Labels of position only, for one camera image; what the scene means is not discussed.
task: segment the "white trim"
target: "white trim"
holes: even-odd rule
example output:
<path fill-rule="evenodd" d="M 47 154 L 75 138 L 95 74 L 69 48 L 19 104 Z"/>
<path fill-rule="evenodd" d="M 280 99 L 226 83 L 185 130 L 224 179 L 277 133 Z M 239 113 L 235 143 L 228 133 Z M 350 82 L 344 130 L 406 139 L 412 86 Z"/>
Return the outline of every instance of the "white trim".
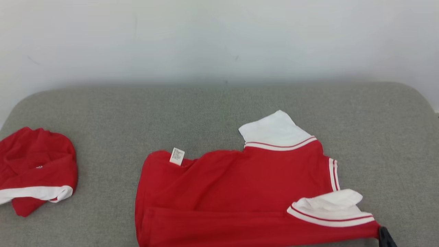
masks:
<path fill-rule="evenodd" d="M 34 186 L 25 188 L 1 189 L 0 204 L 6 203 L 17 197 L 33 197 L 40 200 L 48 200 L 57 203 L 73 194 L 73 188 L 64 185 L 56 186 Z"/>
<path fill-rule="evenodd" d="M 335 182 L 336 182 L 336 185 L 337 185 L 337 189 L 341 190 L 340 185 L 338 183 L 338 174 L 337 174 L 338 165 L 337 165 L 337 161 L 336 160 L 335 160 L 335 164 L 334 165 L 335 165 L 335 174 L 334 174 Z"/>
<path fill-rule="evenodd" d="M 334 160 L 329 158 L 329 176 L 331 177 L 332 191 L 337 191 L 334 180 Z"/>
<path fill-rule="evenodd" d="M 287 209 L 287 212 L 291 214 L 292 216 L 299 218 L 301 220 L 304 220 L 306 222 L 314 223 L 317 225 L 324 225 L 324 226 L 330 226 L 330 227 L 349 227 L 349 226 L 355 226 L 355 225 L 362 225 L 369 222 L 374 221 L 374 217 L 366 217 L 366 218 L 360 218 L 360 219 L 353 219 L 353 220 L 343 220 L 343 221 L 326 221 L 322 219 L 313 218 L 304 214 L 301 214 L 291 207 Z"/>
<path fill-rule="evenodd" d="M 298 149 L 298 148 L 300 148 L 300 147 L 303 147 L 303 146 L 305 146 L 306 144 L 308 144 L 308 143 L 310 143 L 310 142 L 313 142 L 313 141 L 316 141 L 316 140 L 317 140 L 317 138 L 315 138 L 314 136 L 312 136 L 312 137 L 310 137 L 310 138 L 305 139 L 305 140 L 302 141 L 302 142 L 299 142 L 299 143 L 296 144 L 296 145 L 288 146 L 288 147 L 285 147 L 285 146 L 270 145 L 270 144 L 265 144 L 265 143 L 257 143 L 257 142 L 247 142 L 247 143 L 244 145 L 244 148 L 245 148 L 245 147 L 254 147 L 254 148 L 261 148 L 261 149 L 267 149 L 267 150 L 273 150 L 273 151 L 290 151 L 290 150 L 294 150 L 294 149 Z"/>
<path fill-rule="evenodd" d="M 373 216 L 371 213 L 362 212 L 356 205 L 350 207 L 345 206 L 346 205 L 338 205 L 333 206 L 333 208 L 313 208 L 308 205 L 304 206 L 302 201 L 302 203 L 293 203 L 290 207 L 301 214 L 326 221 L 346 221 L 354 218 Z"/>

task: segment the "gray upholstered surface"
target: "gray upholstered surface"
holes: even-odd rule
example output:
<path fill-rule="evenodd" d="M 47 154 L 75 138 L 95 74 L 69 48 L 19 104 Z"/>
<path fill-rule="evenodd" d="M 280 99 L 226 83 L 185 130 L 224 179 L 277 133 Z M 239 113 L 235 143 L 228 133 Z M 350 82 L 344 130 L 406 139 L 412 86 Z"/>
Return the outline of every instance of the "gray upholstered surface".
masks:
<path fill-rule="evenodd" d="M 400 247 L 439 243 L 439 121 L 401 84 L 252 88 L 104 87 L 39 93 L 20 102 L 0 138 L 23 126 L 68 136 L 79 184 L 29 217 L 0 206 L 0 245 L 137 245 L 134 198 L 143 160 L 178 147 L 195 158 L 242 149 L 238 127 L 281 109 L 339 161 L 340 185 L 389 228 Z M 327 246 L 377 246 L 355 240 Z"/>

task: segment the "sleeve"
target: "sleeve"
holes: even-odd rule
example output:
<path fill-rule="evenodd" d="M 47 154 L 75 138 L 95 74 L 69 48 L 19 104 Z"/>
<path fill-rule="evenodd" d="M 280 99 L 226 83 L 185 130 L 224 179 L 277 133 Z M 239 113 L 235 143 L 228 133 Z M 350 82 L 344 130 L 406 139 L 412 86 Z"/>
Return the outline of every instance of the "sleeve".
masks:
<path fill-rule="evenodd" d="M 245 147 L 273 151 L 294 150 L 316 140 L 281 110 L 258 121 L 244 124 L 239 132 L 245 140 Z"/>
<path fill-rule="evenodd" d="M 365 221 L 349 230 L 303 224 L 278 212 L 201 212 L 150 208 L 139 246 L 291 246 L 377 238 L 379 225 Z"/>
<path fill-rule="evenodd" d="M 16 213 L 28 216 L 45 201 L 70 197 L 76 188 L 73 145 L 63 135 L 38 129 L 17 137 L 3 150 L 0 204 L 12 200 Z"/>
<path fill-rule="evenodd" d="M 351 189 L 343 189 L 301 198 L 291 204 L 287 212 L 301 220 L 328 227 L 350 227 L 374 222 L 371 213 L 362 212 L 356 205 L 363 196 Z"/>

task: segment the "clothing tag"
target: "clothing tag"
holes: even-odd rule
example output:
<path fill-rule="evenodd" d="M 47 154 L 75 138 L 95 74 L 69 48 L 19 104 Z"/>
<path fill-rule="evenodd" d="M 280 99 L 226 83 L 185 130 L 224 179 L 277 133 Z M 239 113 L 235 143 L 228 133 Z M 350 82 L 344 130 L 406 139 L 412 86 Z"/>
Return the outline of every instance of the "clothing tag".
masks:
<path fill-rule="evenodd" d="M 183 161 L 183 157 L 184 157 L 184 151 L 177 149 L 177 148 L 174 148 L 174 150 L 172 150 L 171 159 L 169 160 L 169 162 L 181 166 L 181 162 Z"/>

